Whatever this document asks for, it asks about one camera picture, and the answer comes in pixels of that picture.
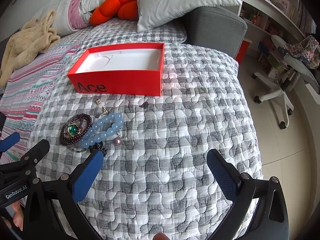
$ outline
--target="green gemstone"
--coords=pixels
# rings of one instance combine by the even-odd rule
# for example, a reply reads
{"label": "green gemstone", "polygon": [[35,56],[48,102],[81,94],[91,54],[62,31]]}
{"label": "green gemstone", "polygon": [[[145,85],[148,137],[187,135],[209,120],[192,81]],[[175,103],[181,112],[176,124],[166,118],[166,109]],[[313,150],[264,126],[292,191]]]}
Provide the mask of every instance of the green gemstone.
{"label": "green gemstone", "polygon": [[70,125],[68,128],[68,132],[70,133],[70,135],[77,135],[78,134],[78,126],[75,124]]}

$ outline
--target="tile floor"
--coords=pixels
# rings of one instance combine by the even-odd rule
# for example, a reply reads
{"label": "tile floor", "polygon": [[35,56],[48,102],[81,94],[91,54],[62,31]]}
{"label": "tile floor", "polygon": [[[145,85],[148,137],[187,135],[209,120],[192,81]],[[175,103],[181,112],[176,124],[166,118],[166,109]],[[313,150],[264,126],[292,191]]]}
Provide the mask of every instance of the tile floor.
{"label": "tile floor", "polygon": [[251,78],[255,71],[263,73],[259,62],[245,56],[239,66],[238,79],[244,90],[257,132],[264,179],[277,176],[281,182],[289,216],[289,239],[294,239],[305,225],[310,198],[310,158],[308,141],[299,111],[294,109],[285,130],[278,127],[277,104],[269,101],[254,103],[255,95],[268,93],[268,88]]}

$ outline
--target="blue bead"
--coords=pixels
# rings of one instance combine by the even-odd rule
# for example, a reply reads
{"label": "blue bead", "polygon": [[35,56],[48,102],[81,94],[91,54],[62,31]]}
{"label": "blue bead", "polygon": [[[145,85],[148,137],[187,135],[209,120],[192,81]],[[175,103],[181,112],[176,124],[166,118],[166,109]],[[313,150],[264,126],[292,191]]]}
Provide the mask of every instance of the blue bead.
{"label": "blue bead", "polygon": [[97,143],[101,142],[102,141],[101,135],[100,134],[96,134],[94,136],[94,141],[97,142]]}
{"label": "blue bead", "polygon": [[122,119],[122,114],[121,113],[115,113],[115,119],[116,119],[116,121]]}
{"label": "blue bead", "polygon": [[109,114],[109,119],[114,120],[115,119],[115,113],[110,113]]}
{"label": "blue bead", "polygon": [[102,121],[103,121],[103,122],[109,122],[110,119],[109,119],[108,116],[105,115],[104,117],[102,117]]}
{"label": "blue bead", "polygon": [[86,134],[82,137],[83,140],[88,140],[89,138],[90,138],[90,135],[89,135],[88,133],[86,133]]}
{"label": "blue bead", "polygon": [[93,138],[90,138],[90,139],[88,140],[88,144],[89,144],[90,146],[94,145],[95,143],[96,143],[96,142],[94,141]]}
{"label": "blue bead", "polygon": [[101,139],[104,140],[105,138],[108,137],[108,134],[106,131],[102,131],[102,132],[100,132],[100,136],[101,136]]}
{"label": "blue bead", "polygon": [[124,121],[121,119],[121,120],[117,120],[117,125],[119,127],[123,126],[124,125]]}
{"label": "blue bead", "polygon": [[93,130],[96,131],[96,130],[98,130],[98,128],[99,128],[99,126],[97,125],[97,123],[93,123],[93,124],[92,124],[92,129],[93,129]]}
{"label": "blue bead", "polygon": [[108,134],[108,136],[114,135],[114,134],[115,134],[115,130],[110,127],[110,128],[108,128],[108,130],[107,130],[107,134]]}
{"label": "blue bead", "polygon": [[97,125],[100,126],[100,127],[102,127],[102,126],[104,125],[103,120],[102,120],[102,119],[98,120],[98,121],[97,121]]}
{"label": "blue bead", "polygon": [[80,146],[81,148],[83,148],[83,149],[89,148],[88,140],[81,140],[81,141],[79,142],[79,146]]}
{"label": "blue bead", "polygon": [[92,128],[89,128],[89,130],[87,131],[87,134],[89,134],[89,135],[94,134],[94,130]]}
{"label": "blue bead", "polygon": [[120,129],[120,127],[117,125],[117,123],[113,123],[112,124],[112,128],[115,130],[115,131],[118,131]]}

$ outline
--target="fuzzy blanket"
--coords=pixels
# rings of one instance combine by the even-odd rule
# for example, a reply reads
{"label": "fuzzy blanket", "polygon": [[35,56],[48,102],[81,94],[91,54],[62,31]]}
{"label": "fuzzy blanket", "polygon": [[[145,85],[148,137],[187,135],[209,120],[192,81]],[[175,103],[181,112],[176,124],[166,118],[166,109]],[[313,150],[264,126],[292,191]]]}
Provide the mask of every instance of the fuzzy blanket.
{"label": "fuzzy blanket", "polygon": [[56,11],[50,10],[40,21],[31,19],[6,45],[0,69],[0,87],[6,86],[13,71],[31,63],[38,53],[45,53],[60,41],[51,25]]}

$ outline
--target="striped blanket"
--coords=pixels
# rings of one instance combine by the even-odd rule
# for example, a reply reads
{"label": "striped blanket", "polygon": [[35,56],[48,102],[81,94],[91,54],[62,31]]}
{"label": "striped blanket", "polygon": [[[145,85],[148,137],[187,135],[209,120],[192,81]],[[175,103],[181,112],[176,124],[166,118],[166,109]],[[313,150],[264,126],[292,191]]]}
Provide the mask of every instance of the striped blanket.
{"label": "striped blanket", "polygon": [[70,40],[61,42],[12,74],[0,103],[0,111],[7,116],[1,138],[18,132],[20,141],[6,151],[1,163],[18,161],[26,153],[38,114],[63,66],[80,45]]}

